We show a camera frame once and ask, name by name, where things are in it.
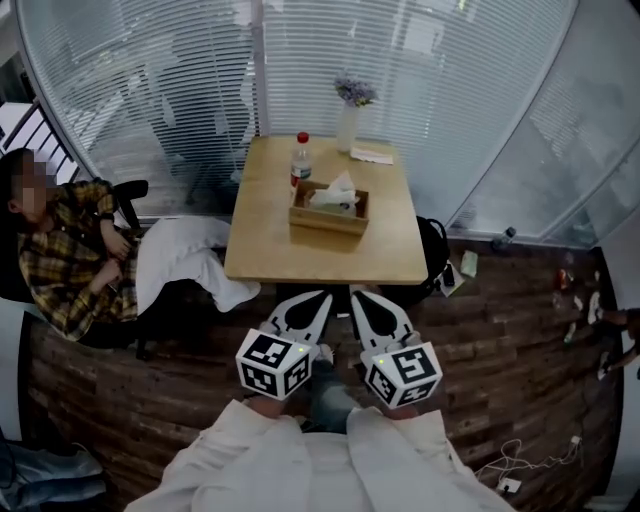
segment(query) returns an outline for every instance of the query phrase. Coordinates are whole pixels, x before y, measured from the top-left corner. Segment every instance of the small bottle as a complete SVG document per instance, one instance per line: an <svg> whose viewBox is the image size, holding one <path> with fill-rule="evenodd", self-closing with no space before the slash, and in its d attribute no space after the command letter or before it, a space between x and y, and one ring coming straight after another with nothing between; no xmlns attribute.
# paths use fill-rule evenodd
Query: small bottle
<svg viewBox="0 0 640 512"><path fill-rule="evenodd" d="M502 251L507 247L507 245L513 242L513 237L515 236L516 236L516 228L510 227L500 236L491 240L491 248L494 251Z"/></svg>
<svg viewBox="0 0 640 512"><path fill-rule="evenodd" d="M294 191L298 181L306 180L311 176L311 152L307 146L309 134L300 132L298 143L291 156L291 190Z"/></svg>

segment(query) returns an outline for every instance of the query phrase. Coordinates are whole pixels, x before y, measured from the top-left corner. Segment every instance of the white vase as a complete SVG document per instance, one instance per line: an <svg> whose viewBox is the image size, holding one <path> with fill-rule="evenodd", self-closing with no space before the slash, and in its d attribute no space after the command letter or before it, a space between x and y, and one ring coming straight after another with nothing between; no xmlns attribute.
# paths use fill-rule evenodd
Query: white vase
<svg viewBox="0 0 640 512"><path fill-rule="evenodd" d="M338 121L338 151L349 153L358 134L358 107L351 107L346 103L342 107L342 114Z"/></svg>

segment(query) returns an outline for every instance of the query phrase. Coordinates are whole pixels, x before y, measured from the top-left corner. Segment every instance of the yellow plaid shirt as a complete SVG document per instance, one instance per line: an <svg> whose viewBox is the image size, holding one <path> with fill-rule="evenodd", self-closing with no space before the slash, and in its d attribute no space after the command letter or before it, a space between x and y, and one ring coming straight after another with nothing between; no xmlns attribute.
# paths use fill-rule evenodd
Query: yellow plaid shirt
<svg viewBox="0 0 640 512"><path fill-rule="evenodd" d="M36 306L66 338L77 341L96 322L125 322L138 314L136 263L139 242L127 230L132 244L122 264L123 279L99 294L89 283L108 259L100 233L100 217L117 209L111 185L103 180L61 187L48 204L54 221L47 233L21 233L20 270Z"/></svg>

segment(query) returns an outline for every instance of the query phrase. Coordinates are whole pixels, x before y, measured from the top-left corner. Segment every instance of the white sleeve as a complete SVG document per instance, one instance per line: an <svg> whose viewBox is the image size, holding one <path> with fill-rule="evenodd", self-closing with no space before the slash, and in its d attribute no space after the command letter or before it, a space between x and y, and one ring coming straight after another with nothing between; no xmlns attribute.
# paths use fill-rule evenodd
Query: white sleeve
<svg viewBox="0 0 640 512"><path fill-rule="evenodd" d="M198 487L246 452L275 423L233 400L212 427L178 452L164 470L160 486L131 503L126 512L189 512Z"/></svg>
<svg viewBox="0 0 640 512"><path fill-rule="evenodd" d="M462 463L447 439L440 411L391 423L432 467L447 475L460 491L473 498L480 510L515 512L511 505L478 481L473 471Z"/></svg>

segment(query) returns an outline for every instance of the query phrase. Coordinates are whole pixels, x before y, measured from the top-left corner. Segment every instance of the denim fabric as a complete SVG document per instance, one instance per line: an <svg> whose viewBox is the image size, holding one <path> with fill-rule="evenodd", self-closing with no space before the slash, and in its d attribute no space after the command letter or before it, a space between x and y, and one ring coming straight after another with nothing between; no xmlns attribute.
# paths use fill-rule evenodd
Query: denim fabric
<svg viewBox="0 0 640 512"><path fill-rule="evenodd" d="M17 469L13 483L9 450ZM19 510L46 502L86 500L106 491L98 477L101 473L100 464L85 452L61 457L45 450L0 445L0 504L8 510Z"/></svg>
<svg viewBox="0 0 640 512"><path fill-rule="evenodd" d="M358 402L347 394L333 365L314 361L311 372L311 422L323 432L347 433L347 417Z"/></svg>

